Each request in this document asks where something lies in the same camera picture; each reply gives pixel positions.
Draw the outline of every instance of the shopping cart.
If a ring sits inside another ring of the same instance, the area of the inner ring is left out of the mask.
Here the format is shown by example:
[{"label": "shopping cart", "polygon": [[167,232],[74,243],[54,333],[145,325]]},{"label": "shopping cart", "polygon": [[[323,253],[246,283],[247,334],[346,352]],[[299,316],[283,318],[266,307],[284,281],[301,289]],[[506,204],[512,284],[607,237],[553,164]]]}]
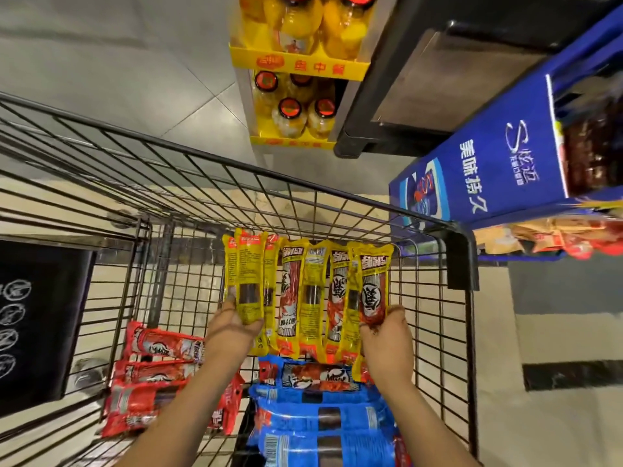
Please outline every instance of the shopping cart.
[{"label": "shopping cart", "polygon": [[[101,439],[98,429],[125,326],[138,319],[204,336],[223,293],[223,233],[381,244],[393,238],[390,212],[427,220],[438,249],[402,257],[396,248],[391,266],[391,303],[408,309],[413,334],[414,383],[478,456],[475,247],[455,223],[7,94],[0,159],[2,240],[97,251],[66,394],[0,419],[1,465],[115,463],[134,438]],[[257,369],[247,358],[248,383]],[[236,435],[207,432],[196,465],[255,464],[245,448],[252,410],[243,400]]]}]

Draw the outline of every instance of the yellow snack package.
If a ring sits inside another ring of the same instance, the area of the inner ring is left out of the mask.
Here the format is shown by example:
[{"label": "yellow snack package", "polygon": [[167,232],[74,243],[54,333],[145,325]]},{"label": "yellow snack package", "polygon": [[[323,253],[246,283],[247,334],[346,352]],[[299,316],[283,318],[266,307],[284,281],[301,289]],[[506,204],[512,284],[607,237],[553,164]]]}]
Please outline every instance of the yellow snack package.
[{"label": "yellow snack package", "polygon": [[281,246],[281,262],[284,274],[279,299],[279,323],[276,330],[276,346],[280,355],[298,359],[299,349],[299,295],[303,287],[303,262],[310,242],[284,240]]},{"label": "yellow snack package", "polygon": [[238,272],[238,244],[236,240],[243,233],[238,228],[233,236],[224,234],[222,237],[223,246],[225,247],[225,290],[223,291],[223,301],[230,295],[236,296],[236,275]]},{"label": "yellow snack package", "polygon": [[350,242],[347,245],[348,270],[347,287],[344,295],[344,321],[342,322],[342,334],[339,339],[338,352],[335,362],[353,365],[361,349],[359,334],[359,300],[363,287],[361,265],[356,250],[361,244]]},{"label": "yellow snack package", "polygon": [[326,263],[331,242],[310,245],[303,263],[303,293],[299,303],[299,347],[321,364],[326,363],[322,345],[322,314]]},{"label": "yellow snack package", "polygon": [[[385,321],[389,307],[389,267],[394,246],[382,247],[362,245],[354,251],[361,263],[361,297],[359,300],[360,321],[375,327]],[[371,383],[365,357],[361,351],[353,366],[353,379],[356,382]]]},{"label": "yellow snack package", "polygon": [[264,248],[264,332],[269,345],[269,351],[275,353],[278,352],[275,320],[276,264],[281,240],[282,238],[276,234],[270,234],[266,239],[266,247]]},{"label": "yellow snack package", "polygon": [[[236,309],[243,324],[263,317],[263,256],[268,233],[250,236],[238,235],[238,280],[236,282]],[[269,353],[264,331],[255,338],[249,355]]]},{"label": "yellow snack package", "polygon": [[349,264],[348,248],[331,243],[329,252],[329,298],[326,302],[326,335],[324,336],[323,344],[327,364],[335,363],[335,355],[339,349],[342,321],[344,321]]}]

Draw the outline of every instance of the left hand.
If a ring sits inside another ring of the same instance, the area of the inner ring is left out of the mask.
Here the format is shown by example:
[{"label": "left hand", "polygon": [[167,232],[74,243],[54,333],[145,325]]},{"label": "left hand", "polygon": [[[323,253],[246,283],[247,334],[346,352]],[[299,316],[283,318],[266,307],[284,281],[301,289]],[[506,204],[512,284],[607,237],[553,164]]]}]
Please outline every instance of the left hand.
[{"label": "left hand", "polygon": [[236,311],[236,299],[228,297],[208,324],[205,339],[206,360],[210,357],[225,357],[240,365],[263,327],[263,319],[243,325]]}]

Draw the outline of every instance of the white icon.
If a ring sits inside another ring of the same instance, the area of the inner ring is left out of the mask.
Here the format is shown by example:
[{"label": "white icon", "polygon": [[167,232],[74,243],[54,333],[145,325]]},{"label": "white icon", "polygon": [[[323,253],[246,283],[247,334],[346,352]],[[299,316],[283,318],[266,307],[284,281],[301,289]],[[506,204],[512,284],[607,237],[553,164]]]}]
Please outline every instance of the white icon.
[{"label": "white icon", "polygon": [[30,295],[31,290],[32,284],[29,281],[17,279],[7,283],[2,294],[9,301],[20,301]]},{"label": "white icon", "polygon": [[0,330],[0,351],[12,348],[18,341],[19,334],[14,329]]},{"label": "white icon", "polygon": [[11,303],[0,309],[0,324],[3,326],[11,326],[22,321],[26,314],[26,307],[21,303]]},{"label": "white icon", "polygon": [[7,376],[15,368],[15,357],[10,353],[0,355],[0,378]]}]

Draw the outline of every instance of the plastic bottle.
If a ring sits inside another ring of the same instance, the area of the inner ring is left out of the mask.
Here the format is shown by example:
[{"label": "plastic bottle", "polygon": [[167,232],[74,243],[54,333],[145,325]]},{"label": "plastic bottle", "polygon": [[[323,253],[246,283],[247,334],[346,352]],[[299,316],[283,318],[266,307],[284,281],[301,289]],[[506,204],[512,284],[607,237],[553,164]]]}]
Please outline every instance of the plastic bottle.
[{"label": "plastic bottle", "polygon": [[327,139],[335,124],[335,103],[330,98],[314,101],[308,110],[307,128],[316,139]]},{"label": "plastic bottle", "polygon": [[286,93],[296,98],[300,104],[308,105],[316,93],[314,77],[291,73],[286,78]]},{"label": "plastic bottle", "polygon": [[298,100],[286,97],[273,109],[272,119],[283,138],[297,139],[305,129],[307,113]]},{"label": "plastic bottle", "polygon": [[273,30],[273,49],[310,54],[322,22],[320,0],[264,0],[266,22]]},{"label": "plastic bottle", "polygon": [[258,23],[265,23],[264,16],[264,0],[238,0],[240,2],[240,11],[246,16]]},{"label": "plastic bottle", "polygon": [[328,56],[355,60],[368,32],[376,0],[329,0],[324,4],[322,42]]},{"label": "plastic bottle", "polygon": [[279,79],[274,72],[260,70],[255,74],[252,84],[253,103],[259,116],[270,117],[279,102]]}]

